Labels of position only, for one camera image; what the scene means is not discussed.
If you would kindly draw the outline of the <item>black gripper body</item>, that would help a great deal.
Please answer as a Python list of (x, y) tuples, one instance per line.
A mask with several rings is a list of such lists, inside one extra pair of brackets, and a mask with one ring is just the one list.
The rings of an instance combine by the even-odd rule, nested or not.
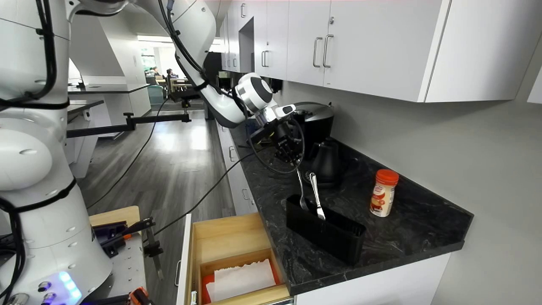
[(255, 125), (250, 143), (270, 143), (275, 157), (291, 165), (302, 158), (304, 136), (292, 103), (265, 106), (255, 114)]

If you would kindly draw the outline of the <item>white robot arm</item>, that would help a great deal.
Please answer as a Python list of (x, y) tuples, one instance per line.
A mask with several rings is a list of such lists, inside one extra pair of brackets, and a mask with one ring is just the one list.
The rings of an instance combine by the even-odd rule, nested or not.
[(274, 126), (294, 113), (255, 72), (230, 94), (209, 84), (203, 60), (216, 19), (204, 0), (0, 0), (0, 208), (13, 240), (1, 305), (79, 305), (111, 274), (64, 152), (67, 60), (76, 13), (114, 14), (126, 4), (169, 33), (179, 67), (221, 125)]

